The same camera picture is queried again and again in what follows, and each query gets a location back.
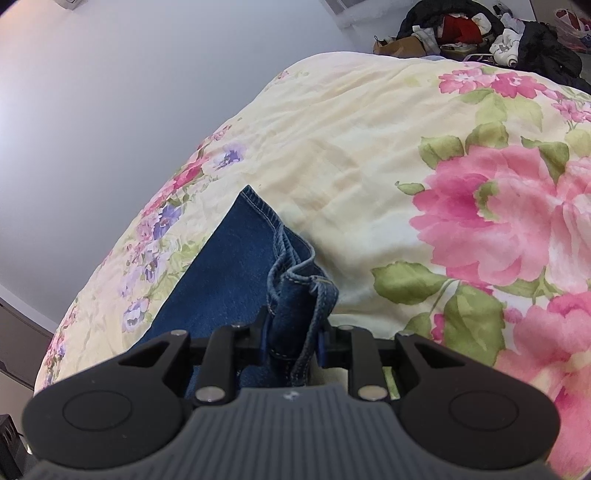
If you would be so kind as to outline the beige wardrobe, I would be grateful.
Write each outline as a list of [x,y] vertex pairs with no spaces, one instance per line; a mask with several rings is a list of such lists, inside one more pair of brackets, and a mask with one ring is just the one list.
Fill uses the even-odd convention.
[[1,413],[22,433],[22,414],[53,334],[1,300]]

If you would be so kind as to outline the floral yellow bed quilt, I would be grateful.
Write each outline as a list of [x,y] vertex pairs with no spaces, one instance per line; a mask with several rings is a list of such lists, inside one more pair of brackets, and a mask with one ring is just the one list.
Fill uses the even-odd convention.
[[408,329],[527,382],[590,472],[590,97],[475,62],[317,55],[140,210],[59,324],[44,389],[128,350],[246,186],[315,249],[331,321]]

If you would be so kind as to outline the blue denim jeans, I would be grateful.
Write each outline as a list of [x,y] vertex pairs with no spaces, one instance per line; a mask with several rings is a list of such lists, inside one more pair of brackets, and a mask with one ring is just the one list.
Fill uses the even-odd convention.
[[314,247],[246,186],[141,340],[175,329],[206,338],[263,314],[263,364],[243,367],[240,387],[301,387],[338,296]]

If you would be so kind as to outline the pile of clothes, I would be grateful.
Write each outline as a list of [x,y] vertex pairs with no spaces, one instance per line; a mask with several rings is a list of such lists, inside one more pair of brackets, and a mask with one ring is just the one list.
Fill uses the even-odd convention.
[[575,1],[419,1],[373,51],[443,56],[534,72],[580,88],[590,80],[590,9]]

